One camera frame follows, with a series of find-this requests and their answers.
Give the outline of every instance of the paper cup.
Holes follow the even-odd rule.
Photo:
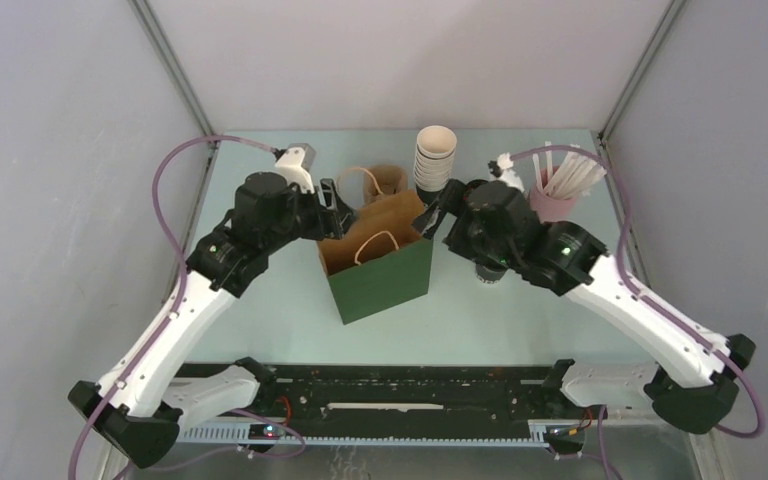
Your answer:
[[[452,166],[451,165],[441,165],[441,166],[429,166],[424,165],[422,163],[416,162],[413,165],[414,170],[424,173],[426,175],[448,175],[452,173]]]
[[[505,276],[507,271],[507,268],[490,268],[477,263],[475,264],[475,275],[479,280],[489,285],[499,283],[499,280]]]
[[[425,127],[416,136],[416,148],[427,158],[453,156],[457,145],[455,132],[440,125]]]
[[[438,195],[440,195],[440,190],[425,190],[424,188],[417,186],[416,187],[416,195],[419,197],[420,200],[422,200],[422,204],[425,205],[425,207],[428,207],[431,205],[431,202],[433,202]]]
[[[421,188],[423,190],[427,190],[429,192],[438,192],[440,190],[443,190],[443,187],[446,186],[446,182],[448,182],[449,179],[443,179],[441,181],[433,181],[433,182],[425,182],[422,180],[416,181],[416,187]]]
[[[451,165],[455,160],[455,154],[454,152],[450,153],[449,155],[442,157],[442,158],[430,158],[426,157],[422,152],[419,151],[419,149],[416,149],[416,155],[414,156],[415,160],[428,165]]]
[[[449,177],[451,176],[451,172],[438,172],[438,173],[426,173],[422,170],[414,168],[413,170],[413,176],[417,181],[423,181],[424,183],[428,184],[431,183],[437,183],[440,181],[447,181]]]

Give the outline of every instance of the brown paper bag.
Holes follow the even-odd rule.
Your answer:
[[[428,293],[433,243],[411,227],[422,201],[413,190],[379,197],[341,240],[318,242],[344,324]]]
[[[399,247],[404,247],[422,238],[411,226],[413,220],[425,211],[422,200],[413,190],[395,195],[379,195],[375,203],[361,208],[357,221],[341,240],[318,242],[320,257],[327,275],[340,273],[355,266],[355,253],[373,235],[388,231]],[[372,238],[361,252],[362,263],[383,257],[394,251],[393,242],[384,235]]]
[[[363,179],[363,204],[369,205],[383,196],[394,195],[408,189],[408,173],[395,165],[376,165],[369,168]]]

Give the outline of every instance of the gray wall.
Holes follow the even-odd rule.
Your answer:
[[[654,287],[757,342],[768,414],[768,2],[689,2],[610,145]],[[751,428],[741,407],[728,423]],[[768,478],[768,431],[731,443],[741,478]]]
[[[173,259],[151,177],[195,134],[127,2],[0,2],[0,478],[65,478],[82,425],[66,393],[160,305]],[[204,158],[165,179],[178,232]]]
[[[595,129],[669,0],[152,3],[220,131]]]

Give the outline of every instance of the white cable tray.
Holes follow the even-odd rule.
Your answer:
[[[249,422],[214,421],[205,422],[184,432],[179,443],[206,444],[247,444],[264,445],[276,443],[274,440],[249,439]],[[363,445],[363,446],[421,446],[421,447],[548,447],[543,435],[545,425],[529,425],[531,438],[505,439],[439,439],[439,438],[362,438],[362,437],[305,437],[308,445]],[[293,437],[284,437],[280,443],[298,445]]]

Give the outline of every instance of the pink cup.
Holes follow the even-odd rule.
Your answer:
[[[540,174],[543,179],[543,185],[546,185],[546,169],[541,170]],[[528,204],[532,210],[537,212],[537,217],[540,218],[541,222],[559,222],[566,219],[572,207],[575,206],[576,199],[577,197],[567,200],[551,198],[534,185],[528,191]]]

